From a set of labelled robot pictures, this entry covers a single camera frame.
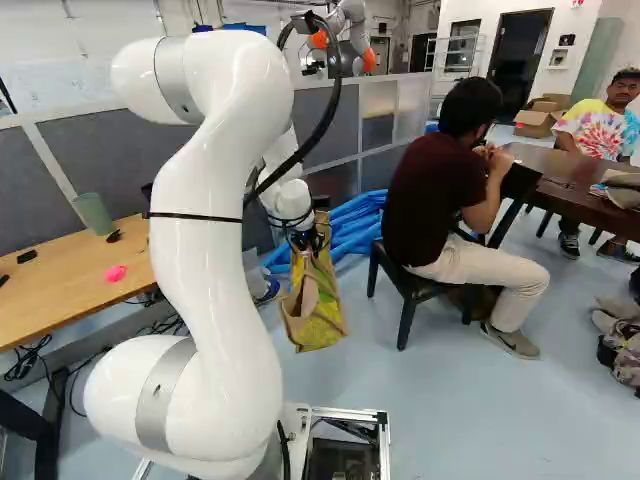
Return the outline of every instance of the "dark wooden table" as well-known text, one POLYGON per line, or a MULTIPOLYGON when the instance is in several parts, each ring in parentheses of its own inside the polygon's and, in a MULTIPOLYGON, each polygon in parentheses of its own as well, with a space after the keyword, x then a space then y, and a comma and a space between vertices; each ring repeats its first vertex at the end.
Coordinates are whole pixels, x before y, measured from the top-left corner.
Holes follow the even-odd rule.
POLYGON ((640 242, 640 212, 622 210, 589 194, 589 187, 600 183, 605 171, 640 173, 640 168, 522 143, 503 148, 522 161, 520 166, 542 176, 527 200, 531 205, 640 242))

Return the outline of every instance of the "wooden table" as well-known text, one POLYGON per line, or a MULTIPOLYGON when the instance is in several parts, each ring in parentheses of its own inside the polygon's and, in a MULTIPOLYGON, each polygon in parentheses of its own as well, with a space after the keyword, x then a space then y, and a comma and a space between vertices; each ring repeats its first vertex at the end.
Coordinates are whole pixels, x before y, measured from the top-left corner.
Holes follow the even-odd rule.
POLYGON ((523 166, 542 175, 529 202, 549 212, 546 223, 553 213, 558 213, 597 229, 640 241, 639 212, 623 210, 607 199, 589 194, 589 187, 600 183, 606 170, 640 173, 640 168, 522 143, 510 143, 503 148, 521 160, 523 166))
POLYGON ((155 286, 147 249, 148 221, 141 215, 116 222, 122 237, 107 243, 91 230, 36 245, 37 258, 18 265, 26 250, 0 257, 0 351, 28 343, 90 313, 155 286), (125 265, 126 277, 108 283, 104 272, 125 265))
MULTIPOLYGON (((115 243, 85 230, 32 247, 37 258, 22 265, 16 263, 21 252, 0 258, 0 274, 11 276, 0 287, 0 351, 155 286, 147 221, 136 215, 116 224, 122 237, 115 243), (108 283, 104 272, 116 265, 127 266, 127 275, 108 283)), ((0 426, 37 444, 35 480, 57 478, 68 376, 66 367, 51 375, 42 415, 0 390, 0 426)))

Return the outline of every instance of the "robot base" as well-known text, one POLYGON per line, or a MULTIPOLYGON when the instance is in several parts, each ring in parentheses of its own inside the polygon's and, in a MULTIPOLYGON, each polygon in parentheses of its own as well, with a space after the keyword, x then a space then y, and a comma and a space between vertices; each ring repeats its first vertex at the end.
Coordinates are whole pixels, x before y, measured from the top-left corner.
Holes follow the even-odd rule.
MULTIPOLYGON (((291 480, 391 479, 387 412, 286 404, 281 421, 289 440, 291 480)), ((142 460, 131 480, 146 480, 153 465, 142 460)), ((279 479, 282 459, 274 434, 263 463, 247 480, 279 479)))

